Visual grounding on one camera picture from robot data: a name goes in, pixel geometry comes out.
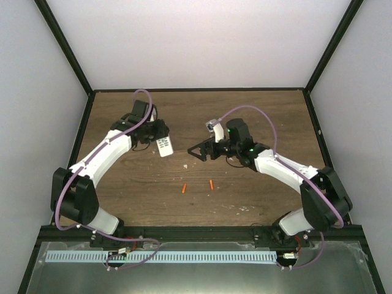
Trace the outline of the white remote control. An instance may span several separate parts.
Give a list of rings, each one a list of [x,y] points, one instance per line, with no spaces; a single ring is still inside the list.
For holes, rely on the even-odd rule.
[[[169,136],[158,139],[156,143],[160,157],[167,157],[174,153],[172,142]]]

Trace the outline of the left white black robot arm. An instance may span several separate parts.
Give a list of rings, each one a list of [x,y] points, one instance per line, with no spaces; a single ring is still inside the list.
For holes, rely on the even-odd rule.
[[[59,230],[65,217],[73,226],[89,228],[103,235],[111,247],[119,247],[125,240],[124,222],[100,207],[96,187],[104,174],[125,153],[139,144],[155,142],[161,157],[173,154],[169,128],[157,117],[157,107],[136,100],[130,113],[115,122],[105,138],[81,161],[70,168],[58,168],[53,174],[51,210]]]

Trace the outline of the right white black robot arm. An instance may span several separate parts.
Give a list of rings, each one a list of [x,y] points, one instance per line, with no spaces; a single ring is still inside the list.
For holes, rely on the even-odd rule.
[[[242,167],[271,176],[300,194],[302,207],[284,214],[271,227],[276,245],[289,245],[301,232],[324,233],[344,226],[344,217],[353,205],[333,168],[318,169],[278,155],[269,146],[255,142],[241,118],[229,120],[225,127],[212,119],[206,126],[212,137],[189,148],[190,155],[203,162],[235,157]]]

